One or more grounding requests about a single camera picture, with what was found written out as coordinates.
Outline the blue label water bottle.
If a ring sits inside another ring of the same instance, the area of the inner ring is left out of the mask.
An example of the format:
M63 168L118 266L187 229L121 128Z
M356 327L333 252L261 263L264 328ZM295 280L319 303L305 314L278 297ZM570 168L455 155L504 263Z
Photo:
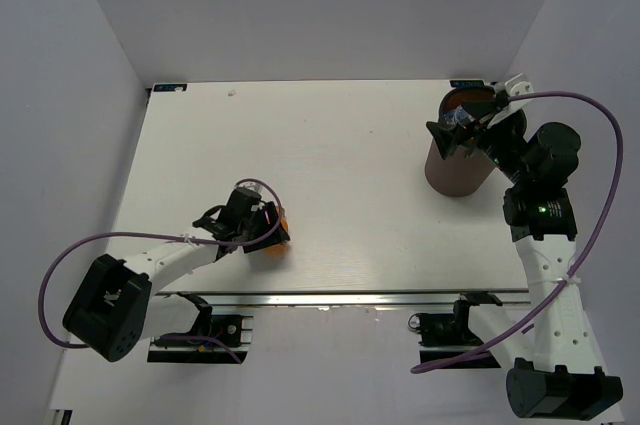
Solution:
M462 105L459 105L456 108L444 112L441 117L441 121L450 127L466 127L475 122L476 119L467 112Z

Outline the orange juice bottle label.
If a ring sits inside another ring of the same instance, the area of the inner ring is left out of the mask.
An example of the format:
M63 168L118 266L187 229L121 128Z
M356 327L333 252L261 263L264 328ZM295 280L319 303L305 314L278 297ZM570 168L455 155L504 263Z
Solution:
M270 245L264 249L264 252L270 256L281 256L288 250L290 235L288 223L285 218L281 219L280 226L276 232L269 236Z

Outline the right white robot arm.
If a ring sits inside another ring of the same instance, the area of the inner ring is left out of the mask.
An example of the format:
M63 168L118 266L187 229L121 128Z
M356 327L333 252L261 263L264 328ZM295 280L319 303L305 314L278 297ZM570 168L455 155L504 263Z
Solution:
M472 184L471 166L484 157L510 181L503 213L527 279L531 311L512 322L496 297L479 293L455 304L453 335L479 345L462 355L491 355L506 369L506 393L521 418L588 421L623 396L621 380L605 373L583 309L577 226L566 190L579 164L579 134L557 122L525 137L518 97L480 88L454 91L428 124L433 144L425 173L435 188Z

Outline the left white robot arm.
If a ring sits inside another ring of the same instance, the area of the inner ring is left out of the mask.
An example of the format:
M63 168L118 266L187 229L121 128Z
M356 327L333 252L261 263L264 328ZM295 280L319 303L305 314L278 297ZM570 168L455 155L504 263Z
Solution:
M162 292L236 251L250 254L288 245L284 207L278 196L263 198L266 187L242 180L225 204L206 210L183 234L157 234L159 246L124 258L96 258L65 311L64 329L109 362L124 358L147 338L230 352L222 339L226 328L215 323L209 302L194 293Z

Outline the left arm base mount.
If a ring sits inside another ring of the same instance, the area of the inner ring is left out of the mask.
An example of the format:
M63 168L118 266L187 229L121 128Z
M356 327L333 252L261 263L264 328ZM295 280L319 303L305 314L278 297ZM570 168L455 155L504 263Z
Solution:
M151 299L142 338L147 361L162 364L240 365L252 342L254 317L186 293Z

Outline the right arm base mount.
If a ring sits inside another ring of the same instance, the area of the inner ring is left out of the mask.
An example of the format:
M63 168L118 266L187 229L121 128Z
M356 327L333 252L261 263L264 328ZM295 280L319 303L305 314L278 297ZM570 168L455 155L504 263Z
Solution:
M468 326L469 311L480 305L501 307L493 293L467 292L454 302L447 313L415 313L407 321L411 332L420 336L420 363L453 358L483 344Z

